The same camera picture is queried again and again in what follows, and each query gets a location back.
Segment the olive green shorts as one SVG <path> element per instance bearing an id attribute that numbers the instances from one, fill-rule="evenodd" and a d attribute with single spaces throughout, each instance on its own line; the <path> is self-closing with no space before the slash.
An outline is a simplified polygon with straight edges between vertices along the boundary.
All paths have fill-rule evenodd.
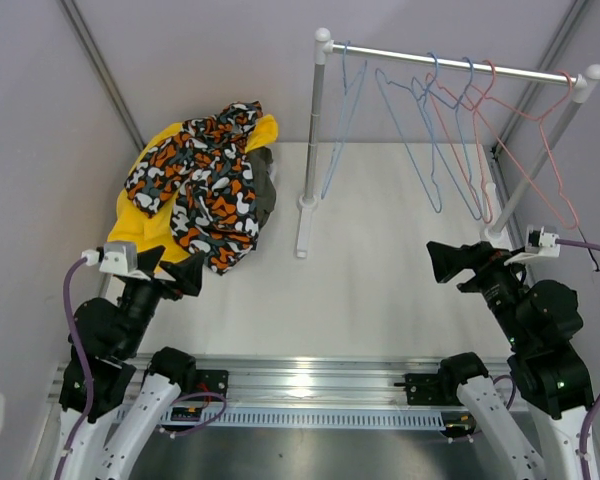
<path id="1" fill-rule="evenodd" d="M 253 171 L 254 190 L 256 194 L 256 218 L 263 228 L 275 209 L 277 192 L 272 179 L 275 163 L 268 147 L 259 147 L 247 154 Z"/>

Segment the camouflage patterned shorts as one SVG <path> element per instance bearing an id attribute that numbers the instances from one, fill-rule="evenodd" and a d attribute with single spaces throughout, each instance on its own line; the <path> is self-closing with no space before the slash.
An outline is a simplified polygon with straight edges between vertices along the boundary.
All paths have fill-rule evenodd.
<path id="1" fill-rule="evenodd" d="M 234 102 L 184 120 L 139 156 L 124 181 L 127 198 L 151 219 L 169 211 L 169 233 L 188 254 L 202 252 L 218 275 L 256 248 L 260 226 L 247 144 L 261 103 Z"/>

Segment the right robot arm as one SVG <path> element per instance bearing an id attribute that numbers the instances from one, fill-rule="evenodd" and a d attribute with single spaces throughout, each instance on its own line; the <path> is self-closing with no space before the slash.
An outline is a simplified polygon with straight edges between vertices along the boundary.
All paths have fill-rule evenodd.
<path id="1" fill-rule="evenodd" d="M 488 242 L 453 247 L 430 241 L 437 283 L 464 270 L 472 277 L 457 288 L 485 300 L 510 347 L 507 360 L 515 389 L 528 405 L 540 447 L 533 448 L 510 411 L 497 399 L 495 382 L 473 352 L 439 364 L 436 389 L 448 403 L 466 407 L 504 466 L 509 479 L 597 479 L 593 422 L 600 393 L 571 340 L 583 327 L 575 290 L 555 280 L 527 286 L 527 264 L 559 255 L 565 240 L 542 233 L 527 249 Z"/>

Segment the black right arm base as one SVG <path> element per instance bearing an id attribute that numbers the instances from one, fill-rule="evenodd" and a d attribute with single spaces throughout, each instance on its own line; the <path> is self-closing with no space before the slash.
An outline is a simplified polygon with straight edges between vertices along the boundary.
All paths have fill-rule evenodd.
<path id="1" fill-rule="evenodd" d="M 441 374 L 406 373 L 393 386 L 402 390 L 410 406 L 460 406 L 450 383 Z"/>

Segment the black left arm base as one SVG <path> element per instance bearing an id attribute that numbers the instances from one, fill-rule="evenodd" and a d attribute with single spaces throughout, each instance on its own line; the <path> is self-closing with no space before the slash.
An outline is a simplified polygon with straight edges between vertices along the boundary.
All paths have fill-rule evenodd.
<path id="1" fill-rule="evenodd" d="M 218 395 L 227 397 L 229 387 L 229 372 L 220 369 L 202 369 L 196 371 L 193 380 L 185 383 L 182 395 L 197 394 L 191 401 L 203 405 L 220 402 Z"/>

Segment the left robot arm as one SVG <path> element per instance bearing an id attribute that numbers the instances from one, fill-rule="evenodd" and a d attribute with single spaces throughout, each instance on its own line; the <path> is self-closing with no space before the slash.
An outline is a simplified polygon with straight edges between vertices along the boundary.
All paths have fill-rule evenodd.
<path id="1" fill-rule="evenodd" d="M 129 242 L 86 250 L 64 276 L 63 307 L 70 361 L 63 373 L 60 433 L 54 454 L 55 479 L 126 479 L 160 416 L 176 400 L 196 391 L 194 356 L 164 347 L 153 355 L 141 390 L 117 431 L 110 430 L 137 369 L 131 359 L 163 300 L 196 297 L 202 289 L 204 256 L 180 262 L 155 247 L 137 252 Z M 71 286 L 83 266 L 99 266 L 124 284 L 111 302 L 94 297 L 73 307 Z"/>

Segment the yellow shorts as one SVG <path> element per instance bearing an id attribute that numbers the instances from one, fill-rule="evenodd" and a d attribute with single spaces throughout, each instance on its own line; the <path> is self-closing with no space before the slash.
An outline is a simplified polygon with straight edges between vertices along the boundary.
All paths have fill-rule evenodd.
<path id="1" fill-rule="evenodd" d="M 169 125 L 156 134 L 140 155 L 145 153 L 158 141 L 166 138 L 168 134 L 173 133 L 177 123 L 179 122 Z M 277 137 L 278 123 L 275 117 L 271 114 L 263 114 L 263 117 L 258 121 L 256 129 L 248 140 L 247 154 L 259 147 L 268 147 L 270 149 L 271 144 L 277 140 Z M 193 255 L 181 250 L 171 238 L 168 230 L 169 211 L 164 209 L 157 216 L 151 219 L 147 218 L 127 198 L 124 186 L 117 199 L 116 215 L 117 220 L 109 233 L 109 240 L 133 242 L 141 252 L 154 247 L 164 246 L 166 248 L 164 258 L 169 262 L 179 262 Z"/>

